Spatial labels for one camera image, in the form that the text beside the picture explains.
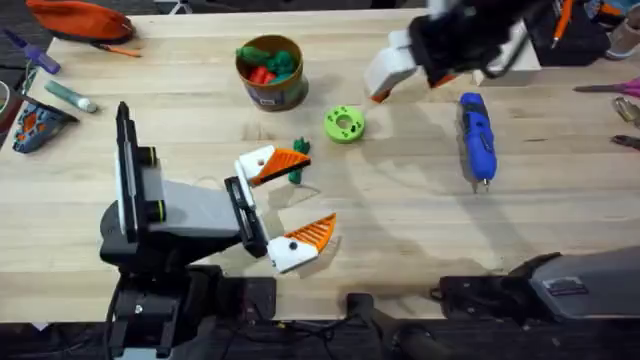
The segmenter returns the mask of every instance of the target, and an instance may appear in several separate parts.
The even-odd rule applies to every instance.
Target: red toy
[[[266,66],[258,66],[257,68],[253,69],[253,71],[251,72],[251,76],[249,76],[249,81],[257,84],[262,84],[264,82],[264,78],[267,76],[268,73],[269,71],[267,70]]]
[[[271,82],[271,80],[276,78],[276,74],[274,73],[267,73],[267,76],[264,77],[264,81],[262,82],[263,84],[268,84]]]

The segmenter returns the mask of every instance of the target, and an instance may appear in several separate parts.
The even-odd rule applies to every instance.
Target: scissors
[[[640,77],[621,84],[576,86],[577,92],[616,92],[640,98]]]
[[[611,138],[611,142],[614,144],[640,150],[640,139],[635,136],[616,135]]]

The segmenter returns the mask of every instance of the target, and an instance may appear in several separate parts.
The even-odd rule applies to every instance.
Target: gray panel
[[[146,175],[145,190],[149,189]],[[195,237],[233,237],[240,231],[226,191],[173,181],[162,181],[162,190],[167,205],[167,220],[150,224],[150,231]],[[157,192],[150,191],[147,198],[157,199]]]
[[[640,247],[632,247],[561,256],[538,268],[530,283],[545,304],[562,317],[640,317],[639,279]],[[554,282],[564,285],[550,290]]]

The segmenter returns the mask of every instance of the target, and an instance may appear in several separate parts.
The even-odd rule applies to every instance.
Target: pen
[[[100,50],[109,51],[116,54],[122,54],[122,55],[131,56],[131,57],[142,57],[142,55],[140,55],[140,52],[135,50],[127,50],[127,49],[122,49],[122,48],[118,48],[110,45],[98,44],[98,43],[92,43],[91,46],[98,48]]]
[[[556,30],[553,33],[553,43],[551,44],[551,48],[555,48],[558,44],[558,41],[562,39],[562,35],[564,35],[564,30],[567,28],[567,24],[569,24],[569,20],[571,20],[571,9],[573,8],[573,0],[564,0],[564,4],[562,5],[562,14],[560,15],[560,20],[556,24]]]

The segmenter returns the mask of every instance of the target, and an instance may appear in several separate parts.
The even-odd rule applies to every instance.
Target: purple pen
[[[11,40],[13,45],[22,49],[24,55],[31,59],[36,65],[39,65],[43,69],[45,69],[49,74],[57,74],[60,71],[60,64],[58,64],[55,60],[53,60],[49,55],[47,55],[42,49],[35,45],[31,45],[26,42],[24,39],[20,38],[18,35],[13,32],[2,29],[4,34]]]

